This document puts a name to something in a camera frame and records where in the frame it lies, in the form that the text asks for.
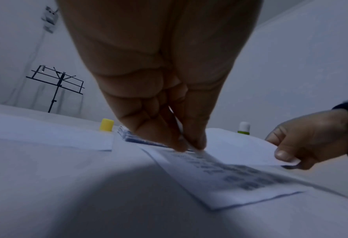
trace wall outlet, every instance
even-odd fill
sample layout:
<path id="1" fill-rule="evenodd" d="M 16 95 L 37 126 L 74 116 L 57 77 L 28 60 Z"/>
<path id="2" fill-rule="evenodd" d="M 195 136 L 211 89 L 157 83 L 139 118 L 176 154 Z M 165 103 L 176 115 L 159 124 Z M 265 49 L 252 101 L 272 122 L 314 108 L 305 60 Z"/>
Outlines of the wall outlet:
<path id="1" fill-rule="evenodd" d="M 44 21 L 44 29 L 50 33 L 53 33 L 56 27 L 57 20 L 59 18 L 57 14 L 58 10 L 54 11 L 50 7 L 46 7 L 43 12 L 42 20 Z"/>

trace hand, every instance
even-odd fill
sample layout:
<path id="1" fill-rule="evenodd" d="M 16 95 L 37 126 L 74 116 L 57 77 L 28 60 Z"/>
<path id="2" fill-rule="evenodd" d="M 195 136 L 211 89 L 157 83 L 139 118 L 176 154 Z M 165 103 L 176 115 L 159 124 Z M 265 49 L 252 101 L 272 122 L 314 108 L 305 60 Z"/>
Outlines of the hand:
<path id="1" fill-rule="evenodd" d="M 292 168 L 310 169 L 348 153 L 348 111 L 336 109 L 292 119 L 277 126 L 266 141 L 278 146 L 278 160 L 298 158 L 301 162 Z"/>
<path id="2" fill-rule="evenodd" d="M 261 0 L 58 0 L 67 28 L 116 117 L 178 151 L 205 128 Z"/>

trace sheet of paper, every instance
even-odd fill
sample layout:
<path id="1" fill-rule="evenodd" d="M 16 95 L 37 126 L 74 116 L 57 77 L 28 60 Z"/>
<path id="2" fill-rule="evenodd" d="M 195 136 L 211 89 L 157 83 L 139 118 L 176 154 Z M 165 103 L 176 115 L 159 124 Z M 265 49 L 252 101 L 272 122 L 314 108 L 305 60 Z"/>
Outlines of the sheet of paper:
<path id="1" fill-rule="evenodd" d="M 172 178 L 211 210 L 304 192 L 307 186 L 243 165 L 223 165 L 194 152 L 139 145 Z"/>
<path id="2" fill-rule="evenodd" d="M 297 165 L 300 161 L 277 160 L 277 146 L 249 135 L 218 128 L 206 130 L 205 151 L 223 164 L 230 165 Z"/>
<path id="3" fill-rule="evenodd" d="M 0 139 L 111 151 L 114 135 L 0 113 Z"/>

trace white paper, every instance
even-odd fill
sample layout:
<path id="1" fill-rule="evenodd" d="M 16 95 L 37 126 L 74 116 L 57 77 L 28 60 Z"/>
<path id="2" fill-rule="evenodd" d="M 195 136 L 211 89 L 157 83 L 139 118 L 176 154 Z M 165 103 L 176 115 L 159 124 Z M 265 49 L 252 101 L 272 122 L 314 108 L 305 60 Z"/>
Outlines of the white paper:
<path id="1" fill-rule="evenodd" d="M 206 130 L 205 151 L 223 164 L 230 165 L 297 165 L 298 159 L 284 162 L 275 158 L 277 146 L 249 135 L 218 128 Z"/>
<path id="2" fill-rule="evenodd" d="M 304 185 L 243 165 L 222 165 L 194 152 L 139 145 L 172 178 L 211 210 L 290 195 Z"/>
<path id="3" fill-rule="evenodd" d="M 110 151 L 114 135 L 108 132 L 0 114 L 0 139 Z"/>

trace white table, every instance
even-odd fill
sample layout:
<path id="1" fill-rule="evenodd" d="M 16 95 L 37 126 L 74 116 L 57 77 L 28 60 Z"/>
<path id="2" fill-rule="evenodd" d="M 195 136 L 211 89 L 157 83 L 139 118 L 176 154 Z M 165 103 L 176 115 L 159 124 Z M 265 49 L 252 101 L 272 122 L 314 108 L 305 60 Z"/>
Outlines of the white table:
<path id="1" fill-rule="evenodd" d="M 113 148 L 0 141 L 0 237 L 348 237 L 347 198 L 314 189 L 210 212 L 135 144 Z"/>

